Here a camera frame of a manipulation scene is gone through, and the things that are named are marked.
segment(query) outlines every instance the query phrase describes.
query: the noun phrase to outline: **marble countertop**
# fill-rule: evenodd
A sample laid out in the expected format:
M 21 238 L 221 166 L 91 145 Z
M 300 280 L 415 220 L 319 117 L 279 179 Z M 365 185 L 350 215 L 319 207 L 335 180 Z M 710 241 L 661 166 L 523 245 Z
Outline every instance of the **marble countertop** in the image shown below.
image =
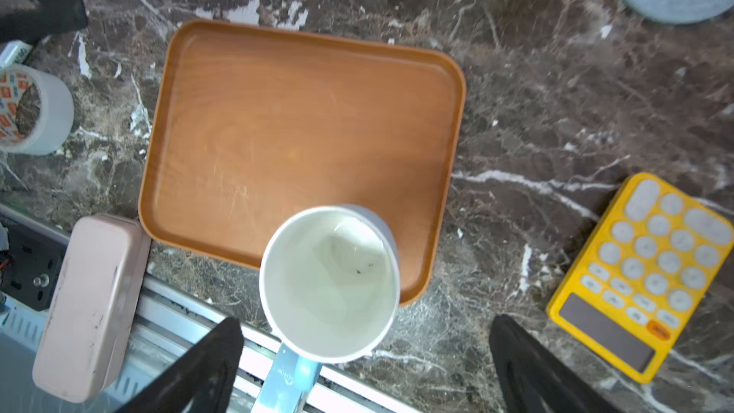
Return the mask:
M 734 409 L 729 259 L 654 382 L 638 385 L 545 306 L 625 177 L 653 172 L 734 220 L 734 16 L 673 28 L 621 0 L 84 0 L 89 27 L 28 64 L 71 88 L 47 157 L 0 154 L 3 202 L 70 230 L 135 217 L 167 41 L 194 17 L 447 52 L 468 97 L 431 284 L 344 364 L 425 411 L 503 411 L 488 344 L 506 313 L 623 411 Z M 257 273 L 155 244 L 149 271 L 267 328 Z

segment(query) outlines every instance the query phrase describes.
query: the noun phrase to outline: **oval calculator button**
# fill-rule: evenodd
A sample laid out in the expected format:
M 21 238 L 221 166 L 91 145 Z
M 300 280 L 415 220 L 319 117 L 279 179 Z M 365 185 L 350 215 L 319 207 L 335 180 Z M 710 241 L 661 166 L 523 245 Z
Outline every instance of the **oval calculator button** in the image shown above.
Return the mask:
M 627 222 L 617 222 L 611 226 L 611 236 L 620 243 L 629 243 L 635 237 L 635 229 Z
M 693 306 L 693 298 L 685 290 L 675 289 L 668 294 L 668 305 L 673 311 L 685 312 Z
M 631 221 L 639 222 L 647 217 L 660 195 L 660 185 L 654 180 L 643 180 L 627 200 L 625 216 Z
M 658 244 L 650 236 L 640 236 L 635 240 L 635 253 L 642 258 L 653 258 Z
M 606 281 L 609 279 L 609 271 L 606 270 L 603 266 L 599 265 L 598 263 L 589 263 L 589 271 L 591 271 L 591 274 L 596 276 L 602 281 Z
M 668 274 L 673 274 L 680 270 L 680 257 L 672 251 L 661 252 L 658 255 L 658 268 Z
M 684 215 L 685 225 L 714 244 L 725 246 L 732 240 L 732 228 L 702 209 L 689 209 Z
M 670 328 L 678 328 L 678 326 L 680 326 L 678 318 L 667 312 L 665 309 L 658 309 L 657 317 L 660 319 L 660 322 Z
M 611 290 L 605 290 L 601 295 L 601 298 L 615 308 L 622 308 L 625 306 L 625 301 L 622 300 L 622 297 L 618 296 Z
M 674 249 L 687 252 L 693 249 L 693 235 L 684 229 L 677 229 L 670 234 L 670 245 Z
M 619 262 L 619 258 L 622 256 L 622 251 L 619 250 L 619 246 L 614 243 L 603 243 L 599 246 L 599 259 L 602 262 L 614 265 Z
M 609 285 L 612 289 L 615 289 L 622 295 L 632 295 L 632 288 L 630 285 L 619 278 L 612 278 L 609 281 Z
M 684 268 L 680 272 L 680 281 L 689 289 L 698 290 L 706 285 L 706 275 L 695 266 Z
M 646 296 L 637 293 L 635 294 L 634 300 L 635 300 L 635 304 L 637 304 L 637 306 L 639 306 L 640 308 L 643 308 L 645 311 L 647 312 L 655 311 L 655 308 L 656 308 L 655 301 L 650 300 Z
M 663 295 L 668 289 L 668 280 L 662 274 L 648 274 L 645 278 L 645 289 L 653 295 Z
M 647 324 L 647 316 L 642 313 L 639 309 L 635 307 L 628 307 L 625 312 L 627 313 L 627 316 L 637 322 L 639 325 L 644 326 Z
M 628 280 L 638 280 L 645 273 L 645 266 L 635 257 L 629 257 L 622 262 L 622 274 Z
M 647 231 L 656 236 L 665 236 L 670 231 L 670 222 L 663 216 L 652 216 L 647 221 Z
M 684 200 L 675 193 L 668 193 L 660 198 L 660 207 L 665 213 L 677 216 L 684 209 Z
M 705 266 L 706 268 L 713 268 L 719 264 L 719 252 L 707 244 L 696 247 L 693 256 L 699 265 Z
M 661 326 L 656 320 L 647 323 L 647 331 L 663 341 L 670 340 L 670 332 L 664 326 Z
M 588 274 L 584 274 L 581 277 L 581 285 L 589 290 L 591 290 L 593 293 L 599 293 L 601 292 L 601 283 Z

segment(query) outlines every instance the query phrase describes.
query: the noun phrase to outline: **calculator screen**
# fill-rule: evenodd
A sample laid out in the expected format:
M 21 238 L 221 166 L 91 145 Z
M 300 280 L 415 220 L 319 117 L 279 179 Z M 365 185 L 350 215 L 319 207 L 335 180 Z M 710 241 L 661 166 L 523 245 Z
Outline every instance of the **calculator screen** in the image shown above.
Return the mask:
M 655 355 L 650 346 L 575 293 L 568 296 L 559 314 L 640 373 Z

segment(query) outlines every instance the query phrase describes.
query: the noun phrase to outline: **blue mug handle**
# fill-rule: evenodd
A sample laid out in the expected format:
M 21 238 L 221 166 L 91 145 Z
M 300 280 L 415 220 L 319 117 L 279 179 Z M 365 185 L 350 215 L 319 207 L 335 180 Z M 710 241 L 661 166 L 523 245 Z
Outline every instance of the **blue mug handle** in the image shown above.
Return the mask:
M 303 409 L 308 394 L 317 383 L 321 363 L 299 356 L 280 345 L 252 413 L 296 413 Z

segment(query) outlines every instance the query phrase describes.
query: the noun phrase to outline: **metal bolt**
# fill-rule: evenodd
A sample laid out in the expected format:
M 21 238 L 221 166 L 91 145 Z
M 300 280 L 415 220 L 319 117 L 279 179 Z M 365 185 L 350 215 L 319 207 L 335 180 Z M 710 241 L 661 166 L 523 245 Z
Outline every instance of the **metal bolt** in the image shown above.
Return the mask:
M 35 278 L 33 278 L 33 285 L 37 288 L 44 288 L 49 285 L 50 279 L 49 275 L 46 273 L 43 273 Z

